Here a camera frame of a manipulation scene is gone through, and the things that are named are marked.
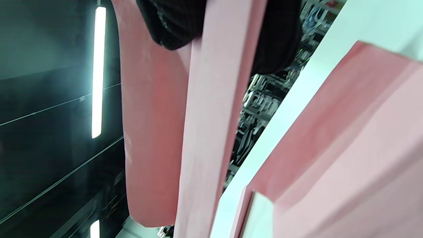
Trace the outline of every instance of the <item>ceiling light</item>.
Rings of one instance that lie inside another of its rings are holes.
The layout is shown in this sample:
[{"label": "ceiling light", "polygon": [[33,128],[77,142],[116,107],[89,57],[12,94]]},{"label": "ceiling light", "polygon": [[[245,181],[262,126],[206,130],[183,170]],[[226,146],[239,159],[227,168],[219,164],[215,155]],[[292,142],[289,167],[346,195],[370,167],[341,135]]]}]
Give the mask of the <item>ceiling light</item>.
[{"label": "ceiling light", "polygon": [[100,221],[97,220],[90,227],[90,237],[91,238],[100,238]]},{"label": "ceiling light", "polygon": [[106,32],[106,8],[96,9],[94,26],[94,64],[93,64],[93,115],[91,137],[102,133],[104,37]]}]

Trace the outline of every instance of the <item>black knit fabric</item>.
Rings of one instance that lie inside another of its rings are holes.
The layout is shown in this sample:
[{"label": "black knit fabric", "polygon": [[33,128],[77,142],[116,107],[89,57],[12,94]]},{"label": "black knit fabric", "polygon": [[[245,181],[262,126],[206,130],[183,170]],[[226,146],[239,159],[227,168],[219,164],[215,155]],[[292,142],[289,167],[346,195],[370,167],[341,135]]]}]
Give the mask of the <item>black knit fabric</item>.
[{"label": "black knit fabric", "polygon": [[[169,50],[203,32],[206,0],[137,0],[152,39]],[[301,40],[301,0],[268,0],[251,74],[288,67]]]}]

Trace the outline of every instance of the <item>fluorescent light tube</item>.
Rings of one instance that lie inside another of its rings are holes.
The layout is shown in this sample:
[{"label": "fluorescent light tube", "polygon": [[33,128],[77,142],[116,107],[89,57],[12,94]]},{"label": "fluorescent light tube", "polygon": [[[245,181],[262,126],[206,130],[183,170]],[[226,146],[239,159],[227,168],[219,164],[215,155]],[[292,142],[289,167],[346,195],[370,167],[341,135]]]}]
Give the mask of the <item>fluorescent light tube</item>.
[{"label": "fluorescent light tube", "polygon": [[95,221],[90,227],[91,238],[100,238],[100,221]]},{"label": "fluorescent light tube", "polygon": [[93,115],[91,137],[96,138],[102,133],[103,104],[103,69],[104,69],[104,38],[106,33],[106,8],[96,9],[94,27],[94,64],[93,64]]}]

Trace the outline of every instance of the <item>light strip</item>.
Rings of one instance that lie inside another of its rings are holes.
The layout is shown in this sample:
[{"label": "light strip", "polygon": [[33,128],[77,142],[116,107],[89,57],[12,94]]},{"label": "light strip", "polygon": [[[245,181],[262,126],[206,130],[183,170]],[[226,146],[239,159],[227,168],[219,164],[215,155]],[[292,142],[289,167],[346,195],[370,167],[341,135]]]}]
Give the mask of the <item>light strip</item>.
[{"label": "light strip", "polygon": [[95,221],[90,227],[90,237],[100,238],[100,221]]},{"label": "light strip", "polygon": [[106,33],[106,8],[96,9],[94,28],[94,64],[93,64],[93,115],[91,137],[102,133],[104,38]]}]

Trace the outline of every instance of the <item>white surface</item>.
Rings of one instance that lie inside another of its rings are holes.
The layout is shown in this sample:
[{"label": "white surface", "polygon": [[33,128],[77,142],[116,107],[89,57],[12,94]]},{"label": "white surface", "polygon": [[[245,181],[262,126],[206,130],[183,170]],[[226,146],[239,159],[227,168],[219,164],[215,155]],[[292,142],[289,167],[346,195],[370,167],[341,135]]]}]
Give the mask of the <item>white surface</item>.
[{"label": "white surface", "polygon": [[157,232],[158,229],[156,227],[146,228],[131,218],[128,218],[116,238],[158,238]]},{"label": "white surface", "polygon": [[[229,237],[243,188],[357,40],[423,60],[423,21],[419,17],[422,9],[420,0],[348,0],[222,195],[211,238]],[[255,229],[267,229],[260,224]]]},{"label": "white surface", "polygon": [[93,115],[91,137],[102,133],[104,38],[106,33],[106,8],[96,9],[94,27],[94,63],[93,63]]},{"label": "white surface", "polygon": [[242,238],[273,238],[273,204],[260,193],[254,193]]}]

